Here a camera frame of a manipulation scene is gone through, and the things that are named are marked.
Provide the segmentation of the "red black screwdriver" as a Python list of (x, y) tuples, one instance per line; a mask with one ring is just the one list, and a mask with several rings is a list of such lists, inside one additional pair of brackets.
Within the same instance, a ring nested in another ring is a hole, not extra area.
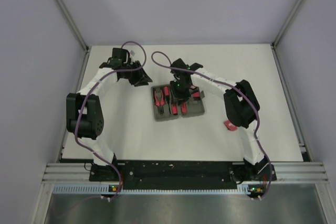
[(177, 106), (175, 104), (172, 104), (172, 114), (173, 115), (178, 115), (178, 109), (177, 109)]
[(170, 90), (169, 90), (169, 87), (165, 86), (163, 90), (164, 90), (165, 102), (166, 102), (166, 104), (168, 106), (169, 112), (171, 112), (170, 105), (169, 105), (169, 103), (170, 103)]

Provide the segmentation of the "red utility knife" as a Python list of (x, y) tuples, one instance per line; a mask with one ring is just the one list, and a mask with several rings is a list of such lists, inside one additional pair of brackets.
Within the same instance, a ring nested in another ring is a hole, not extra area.
[(187, 113), (186, 103), (185, 103), (185, 102), (182, 103), (182, 104), (180, 105), (180, 108), (181, 108), (181, 113), (182, 113), (183, 115), (185, 115), (185, 114)]

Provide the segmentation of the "red black pliers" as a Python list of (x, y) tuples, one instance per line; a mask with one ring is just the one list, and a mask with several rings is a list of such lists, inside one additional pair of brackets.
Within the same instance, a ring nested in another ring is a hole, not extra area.
[(161, 89), (156, 89), (154, 91), (155, 105), (158, 109), (159, 115), (164, 114), (164, 95)]

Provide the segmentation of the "grey plastic tool case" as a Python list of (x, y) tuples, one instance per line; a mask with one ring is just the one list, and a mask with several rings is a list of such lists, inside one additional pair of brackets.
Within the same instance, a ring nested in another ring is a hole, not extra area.
[(151, 87), (153, 117), (157, 122), (190, 118), (205, 114), (205, 95), (198, 87), (191, 90), (186, 101), (178, 101), (170, 84)]

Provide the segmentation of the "red tape measure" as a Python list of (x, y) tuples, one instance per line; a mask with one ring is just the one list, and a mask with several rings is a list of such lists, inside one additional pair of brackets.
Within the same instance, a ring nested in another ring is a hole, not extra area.
[(230, 120), (226, 120), (223, 123), (229, 131), (236, 131), (238, 129)]

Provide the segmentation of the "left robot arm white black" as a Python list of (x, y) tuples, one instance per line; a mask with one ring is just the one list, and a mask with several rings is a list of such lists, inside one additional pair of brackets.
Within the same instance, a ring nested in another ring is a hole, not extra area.
[(103, 165), (101, 174), (114, 180), (119, 168), (113, 164), (114, 152), (103, 139), (104, 117), (101, 101), (120, 79), (135, 87), (147, 86), (152, 79), (139, 61), (122, 63), (121, 60), (104, 62), (96, 75), (77, 93), (66, 97), (66, 128), (73, 133), (75, 142), (92, 153), (94, 162)]

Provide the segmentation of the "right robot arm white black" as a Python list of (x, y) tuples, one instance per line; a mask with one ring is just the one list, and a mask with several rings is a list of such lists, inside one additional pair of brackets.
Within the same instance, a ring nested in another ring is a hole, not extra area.
[(260, 105), (247, 80), (238, 82), (216, 76), (199, 63), (187, 65), (182, 59), (170, 66), (175, 81), (171, 83), (173, 97), (179, 103), (185, 102), (194, 88), (201, 88), (224, 101), (226, 117), (237, 127), (243, 144), (245, 174), (252, 180), (264, 174), (263, 165), (267, 155), (260, 145)]

